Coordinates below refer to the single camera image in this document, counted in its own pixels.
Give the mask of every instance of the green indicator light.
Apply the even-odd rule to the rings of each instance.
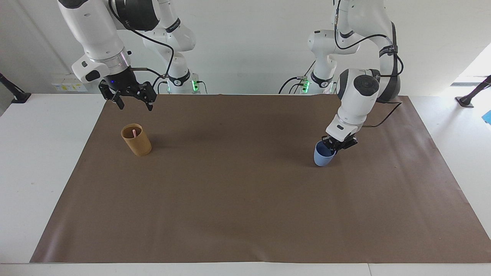
[[[198,84],[195,81],[192,81],[192,89],[196,92],[199,89]]]
[[[303,89],[302,91],[304,93],[308,93],[308,87],[310,86],[310,82],[309,81],[305,81],[305,84],[303,85]]]

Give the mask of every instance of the brown tablecloth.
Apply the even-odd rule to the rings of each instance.
[[[104,107],[31,262],[491,261],[407,97],[324,168],[313,150],[336,96],[163,95],[153,112],[124,100]],[[377,104],[367,123],[392,108]],[[126,146],[129,123],[150,155]]]

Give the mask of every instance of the white table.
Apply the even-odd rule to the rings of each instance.
[[[453,98],[411,97],[478,218],[491,233],[491,127]],[[27,264],[105,101],[100,95],[35,94],[0,117],[0,275],[473,275],[483,265]]]

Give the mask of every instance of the light blue plastic cup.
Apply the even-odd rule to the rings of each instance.
[[[322,141],[318,142],[315,145],[314,161],[317,166],[319,167],[327,166],[335,155],[336,152],[332,152],[330,149],[328,149],[326,145],[322,143]]]

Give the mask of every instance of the black stand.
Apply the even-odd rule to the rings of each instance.
[[[13,84],[4,75],[2,75],[2,73],[0,73],[0,82],[14,95],[14,99],[12,100],[13,104],[24,104],[31,96],[31,93],[25,93],[17,85]]]
[[[464,108],[473,108],[474,106],[470,103],[472,101],[472,98],[474,98],[479,92],[483,91],[484,89],[488,88],[491,85],[491,76],[488,76],[480,85],[474,89],[469,95],[464,96],[464,97],[457,97],[455,98],[457,102]]]

